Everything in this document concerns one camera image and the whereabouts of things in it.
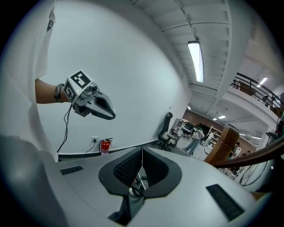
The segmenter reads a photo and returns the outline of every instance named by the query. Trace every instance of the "bracelet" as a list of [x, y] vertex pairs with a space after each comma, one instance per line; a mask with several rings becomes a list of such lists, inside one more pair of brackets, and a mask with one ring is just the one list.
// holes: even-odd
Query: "bracelet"
[[60, 91], [61, 91], [61, 88], [64, 86], [64, 84], [60, 83], [59, 85], [56, 86], [55, 88], [55, 91], [54, 91], [54, 99], [56, 100], [56, 102], [61, 102], [61, 99], [60, 99]]

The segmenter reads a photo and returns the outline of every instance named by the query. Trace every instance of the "rectangular light fixture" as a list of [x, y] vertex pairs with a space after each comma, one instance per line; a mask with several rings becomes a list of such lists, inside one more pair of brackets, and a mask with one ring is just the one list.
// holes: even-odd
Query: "rectangular light fixture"
[[200, 42], [189, 41], [187, 43], [187, 46], [189, 48], [192, 61], [194, 64], [196, 80], [197, 82], [204, 83], [203, 56], [202, 56]]
[[266, 80], [267, 78], [265, 77], [256, 87], [260, 87]]
[[255, 138], [255, 139], [261, 139], [261, 137], [255, 137], [255, 136], [251, 136], [252, 138]]

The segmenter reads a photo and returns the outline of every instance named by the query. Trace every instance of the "fire extinguisher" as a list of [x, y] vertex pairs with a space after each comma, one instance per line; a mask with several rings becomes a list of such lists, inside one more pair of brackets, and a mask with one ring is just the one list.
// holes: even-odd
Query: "fire extinguisher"
[[108, 154], [111, 142], [112, 142], [112, 138], [104, 139], [99, 142], [99, 152], [101, 155]]

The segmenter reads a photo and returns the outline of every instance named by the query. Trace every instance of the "black baseboard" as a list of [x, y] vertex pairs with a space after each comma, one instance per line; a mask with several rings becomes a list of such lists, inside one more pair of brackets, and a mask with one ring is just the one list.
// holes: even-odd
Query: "black baseboard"
[[[131, 147], [143, 147], [145, 145], [152, 144], [152, 143], [155, 143], [157, 141], [158, 140], [153, 141], [153, 142], [149, 142], [149, 143], [140, 144], [140, 145], [137, 145], [137, 146], [131, 146]], [[109, 151], [109, 153], [114, 153], [114, 152], [117, 152], [117, 151], [125, 150], [127, 148], [111, 150], [111, 151]], [[59, 161], [61, 161], [60, 158], [89, 158], [89, 157], [96, 157], [96, 156], [100, 156], [100, 153], [96, 152], [96, 153], [89, 153], [89, 154], [88, 153], [87, 154], [58, 154], [58, 159], [59, 159]]]

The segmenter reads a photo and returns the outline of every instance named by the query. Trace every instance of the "person's arm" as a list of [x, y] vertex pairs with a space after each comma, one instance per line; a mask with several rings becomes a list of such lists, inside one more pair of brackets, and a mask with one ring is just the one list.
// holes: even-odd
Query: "person's arm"
[[[40, 79], [35, 80], [35, 97], [36, 103], [39, 104], [48, 104], [48, 103], [56, 103], [54, 98], [54, 91], [56, 85], [51, 85], [41, 81]], [[66, 97], [63, 88], [60, 91], [60, 100], [62, 102], [69, 102]]]

